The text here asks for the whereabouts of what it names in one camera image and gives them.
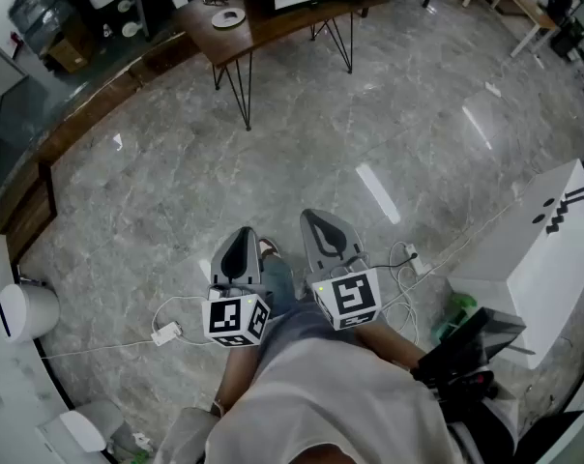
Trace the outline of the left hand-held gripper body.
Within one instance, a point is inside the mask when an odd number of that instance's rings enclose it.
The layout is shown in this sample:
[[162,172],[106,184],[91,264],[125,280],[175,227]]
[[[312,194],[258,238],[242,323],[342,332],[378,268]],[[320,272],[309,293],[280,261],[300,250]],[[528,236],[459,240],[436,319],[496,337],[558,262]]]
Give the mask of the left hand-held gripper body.
[[258,346],[271,316],[273,293],[262,284],[215,284],[202,304],[204,335],[225,348]]

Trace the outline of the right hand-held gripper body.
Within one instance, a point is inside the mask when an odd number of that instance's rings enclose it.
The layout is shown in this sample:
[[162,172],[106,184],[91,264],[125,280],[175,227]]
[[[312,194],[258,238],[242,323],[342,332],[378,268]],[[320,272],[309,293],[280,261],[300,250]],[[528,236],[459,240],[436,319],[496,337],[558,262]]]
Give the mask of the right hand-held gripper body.
[[308,260],[306,283],[328,323],[341,331],[375,321],[383,309],[377,270],[367,256],[343,264]]

